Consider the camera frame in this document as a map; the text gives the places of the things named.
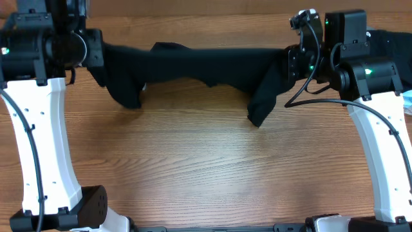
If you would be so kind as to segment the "black t-shirt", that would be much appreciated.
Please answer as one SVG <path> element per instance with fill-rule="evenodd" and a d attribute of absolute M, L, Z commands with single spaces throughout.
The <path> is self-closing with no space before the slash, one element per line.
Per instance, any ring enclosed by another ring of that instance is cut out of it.
<path fill-rule="evenodd" d="M 283 71 L 283 50 L 276 48 L 191 49 L 157 42 L 150 50 L 103 45 L 103 64 L 88 67 L 97 84 L 125 108 L 138 109 L 149 83 L 193 78 L 209 87 L 226 84 L 251 95 L 248 119 L 257 127 L 274 109 L 278 95 L 294 83 Z"/>

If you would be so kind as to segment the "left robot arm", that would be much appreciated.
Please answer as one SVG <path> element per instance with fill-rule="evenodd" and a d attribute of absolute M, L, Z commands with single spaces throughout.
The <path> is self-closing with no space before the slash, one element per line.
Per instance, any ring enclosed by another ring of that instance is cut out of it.
<path fill-rule="evenodd" d="M 79 66 L 103 63 L 102 34 L 88 30 L 87 1 L 17 2 L 1 29 L 1 97 L 14 127 L 23 173 L 22 208 L 12 231 L 134 231 L 108 206 L 103 186 L 82 187 L 73 170 L 66 87 Z"/>

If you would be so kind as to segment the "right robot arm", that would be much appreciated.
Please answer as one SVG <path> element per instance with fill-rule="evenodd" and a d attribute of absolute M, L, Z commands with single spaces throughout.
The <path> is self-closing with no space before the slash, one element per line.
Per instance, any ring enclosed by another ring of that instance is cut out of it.
<path fill-rule="evenodd" d="M 300 42 L 286 51 L 289 81 L 316 81 L 339 93 L 363 146 L 373 186 L 374 214 L 325 214 L 294 224 L 296 231 L 410 231 L 411 142 L 404 115 L 410 51 L 406 33 L 373 30 L 364 10 L 301 10 L 290 19 Z"/>

